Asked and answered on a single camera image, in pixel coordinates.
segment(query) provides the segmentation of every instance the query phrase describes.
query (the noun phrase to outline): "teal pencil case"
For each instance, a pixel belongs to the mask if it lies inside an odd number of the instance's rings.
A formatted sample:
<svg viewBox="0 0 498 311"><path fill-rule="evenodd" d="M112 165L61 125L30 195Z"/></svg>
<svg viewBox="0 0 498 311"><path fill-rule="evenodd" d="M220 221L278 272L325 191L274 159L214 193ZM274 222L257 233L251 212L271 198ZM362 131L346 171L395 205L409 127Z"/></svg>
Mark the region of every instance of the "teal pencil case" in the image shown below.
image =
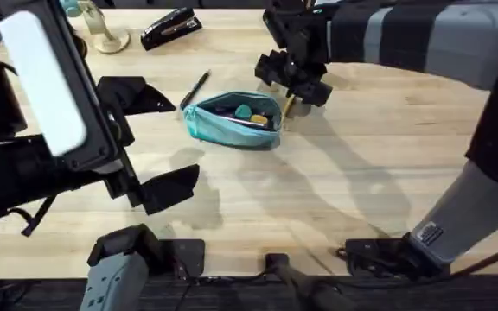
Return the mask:
<svg viewBox="0 0 498 311"><path fill-rule="evenodd" d="M266 130L256 129L225 119L213 111L235 110L240 105L252 113L267 116ZM282 112L276 100L253 92L228 92L186 107L183 117L189 135L212 143L257 148L272 145L279 138Z"/></svg>

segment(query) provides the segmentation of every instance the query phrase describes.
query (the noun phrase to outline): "wooden tabletop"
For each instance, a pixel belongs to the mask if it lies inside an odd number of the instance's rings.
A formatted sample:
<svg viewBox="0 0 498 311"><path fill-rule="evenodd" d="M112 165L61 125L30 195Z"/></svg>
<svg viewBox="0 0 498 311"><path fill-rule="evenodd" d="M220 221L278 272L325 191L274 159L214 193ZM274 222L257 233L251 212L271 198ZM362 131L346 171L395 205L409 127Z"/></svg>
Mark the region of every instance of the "wooden tabletop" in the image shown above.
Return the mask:
<svg viewBox="0 0 498 311"><path fill-rule="evenodd" d="M168 12L107 10L109 27L128 28L132 40L116 55L90 48L94 79L144 76L178 105L210 69L195 100L241 90L284 101L282 88L269 89L253 75L260 54L275 48L262 10L198 10L203 30L145 52L139 34ZM88 43L93 39L83 19L72 24ZM0 59L7 59L4 48ZM335 88L329 102L311 111L296 107L272 151L195 140L175 112L130 117L136 142L128 153L140 179L199 163L195 197L148 217L126 198L111 200L101 182L60 195L31 238L20 235L22 220L9 216L0 220L0 278L86 277L95 240L139 223L159 238L204 239L206 276L254 275L268 252L288 253L306 273L346 274L332 250L347 238L400 237L454 181L488 94L372 65L328 70L324 79ZM36 133L23 92L10 78L29 121L25 133ZM495 251L498 232L453 269ZM498 264L483 272L498 273Z"/></svg>

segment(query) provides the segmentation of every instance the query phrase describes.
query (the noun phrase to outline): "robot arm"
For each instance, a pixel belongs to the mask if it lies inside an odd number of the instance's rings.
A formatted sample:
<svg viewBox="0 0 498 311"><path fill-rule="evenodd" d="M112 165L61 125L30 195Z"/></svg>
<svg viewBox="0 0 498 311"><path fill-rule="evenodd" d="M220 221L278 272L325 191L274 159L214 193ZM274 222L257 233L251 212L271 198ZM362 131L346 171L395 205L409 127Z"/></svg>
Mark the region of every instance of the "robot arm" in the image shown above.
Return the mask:
<svg viewBox="0 0 498 311"><path fill-rule="evenodd" d="M498 3L341 1L297 11L277 2L264 14L279 48L255 69L304 103L323 105L330 62L366 62L460 80L491 90L498 75Z"/></svg>
<svg viewBox="0 0 498 311"><path fill-rule="evenodd" d="M348 240L338 253L353 274L416 279L446 272L498 229L498 3L347 1L290 12L282 4L264 19L286 52L262 55L255 74L304 103L326 103L331 87L320 79L330 62L433 73L491 91L469 163L417 227L402 239Z"/></svg>
<svg viewBox="0 0 498 311"><path fill-rule="evenodd" d="M329 60L366 62L491 90L498 75L498 4L342 4L329 24Z"/></svg>

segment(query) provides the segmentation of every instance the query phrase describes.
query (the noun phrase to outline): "pencil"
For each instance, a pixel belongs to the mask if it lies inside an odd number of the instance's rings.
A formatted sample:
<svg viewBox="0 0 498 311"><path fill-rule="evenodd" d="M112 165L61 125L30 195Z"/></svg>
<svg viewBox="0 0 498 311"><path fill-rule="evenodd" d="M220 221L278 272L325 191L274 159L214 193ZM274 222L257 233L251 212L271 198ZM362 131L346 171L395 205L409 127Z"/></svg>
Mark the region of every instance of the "pencil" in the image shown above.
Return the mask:
<svg viewBox="0 0 498 311"><path fill-rule="evenodd" d="M186 107L189 105L189 102L191 101L191 99L193 99L193 97L195 96L195 94L199 91L199 89L203 86L203 84L205 83L205 81L207 81L208 79L208 76L211 75L211 71L210 70L207 70L200 78L199 78L199 81L197 81L197 84L194 86L193 90L191 90L191 92L189 92L185 98L182 99L182 102L180 103L180 109L184 110L186 109Z"/></svg>

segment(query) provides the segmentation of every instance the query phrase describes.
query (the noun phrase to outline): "stapler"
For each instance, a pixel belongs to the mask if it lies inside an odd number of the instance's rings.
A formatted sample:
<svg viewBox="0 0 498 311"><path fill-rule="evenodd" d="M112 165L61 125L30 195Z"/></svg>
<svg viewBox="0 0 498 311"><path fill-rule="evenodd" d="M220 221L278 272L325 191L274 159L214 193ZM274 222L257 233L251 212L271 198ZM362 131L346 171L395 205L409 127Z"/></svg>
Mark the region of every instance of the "stapler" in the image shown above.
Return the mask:
<svg viewBox="0 0 498 311"><path fill-rule="evenodd" d="M201 22L195 17L193 9L181 8L149 26L142 33L141 42L145 50L149 51L202 27Z"/></svg>

